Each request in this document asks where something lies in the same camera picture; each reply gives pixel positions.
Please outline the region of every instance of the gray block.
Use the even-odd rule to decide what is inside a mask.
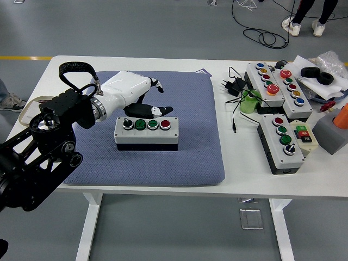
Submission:
[[[319,145],[331,155],[334,155],[348,143],[348,130],[340,129],[332,122],[339,112],[340,109],[336,109],[325,115],[312,130]]]

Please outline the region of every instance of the table surface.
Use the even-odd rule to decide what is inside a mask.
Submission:
[[[226,178],[218,185],[206,187],[61,184],[57,191],[143,195],[348,199],[348,173],[346,170],[348,166],[346,161],[348,146],[345,146],[333,156],[319,147],[307,156],[305,163],[297,173],[273,175],[257,134],[257,124],[239,115],[237,110],[234,116],[237,133],[233,133],[232,111],[235,104],[225,105],[225,101],[231,100],[233,96],[226,92],[221,83],[223,80],[229,79],[228,68],[230,66],[243,76],[246,65],[250,61],[57,56],[48,64],[29,101],[38,96],[55,96],[68,88],[59,79],[58,73],[59,66],[67,61],[84,61],[91,64],[96,72],[118,70],[195,72],[203,68],[207,70],[212,75],[211,81],[214,88],[216,116]],[[88,73],[79,72],[69,73],[67,78],[76,86],[84,86],[90,82],[91,76]],[[347,102],[348,98],[338,103],[336,108],[341,108]],[[311,104],[314,112],[307,123],[313,128],[318,119],[325,116],[325,113],[320,113],[320,104],[314,102],[311,102]],[[260,119],[260,115],[257,113],[250,114],[250,116],[255,120]],[[24,128],[17,121],[9,137]]]

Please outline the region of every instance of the robotic arm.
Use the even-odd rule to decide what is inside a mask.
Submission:
[[[79,89],[64,76],[68,72],[88,72],[94,83]],[[34,210],[81,164],[83,156],[75,151],[73,123],[89,129],[116,109],[145,119],[173,111],[172,107],[142,104],[152,86],[163,92],[160,82],[153,78],[121,71],[100,86],[93,67],[81,62],[62,64],[59,77],[71,89],[41,104],[41,113],[29,127],[0,145],[0,211],[4,207]],[[90,94],[83,94],[90,88]],[[16,152],[14,147],[30,137],[25,149]],[[36,150],[40,155],[32,160]]]

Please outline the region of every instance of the control box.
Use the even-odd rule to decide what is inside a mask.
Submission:
[[[295,173],[302,166],[305,158],[285,115],[263,115],[257,131],[274,175]]]
[[[290,123],[290,127],[295,134],[296,141],[304,157],[318,148],[319,143],[308,124],[295,120]]]
[[[249,89],[259,91],[262,102],[257,107],[259,114],[278,113],[285,98],[266,63],[249,63],[244,79]]]
[[[313,110],[292,73],[289,70],[275,70],[272,75],[285,98],[283,109],[288,120],[306,122]]]
[[[177,151],[179,119],[118,117],[114,138],[120,151]]]

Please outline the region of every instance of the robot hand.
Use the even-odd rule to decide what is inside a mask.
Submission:
[[[127,116],[153,119],[164,116],[172,107],[153,107],[142,104],[145,93],[155,86],[163,93],[161,83],[157,79],[144,77],[127,71],[118,74],[101,85],[101,93],[96,92],[91,99],[96,117],[100,122],[107,119],[115,109],[124,109]]]

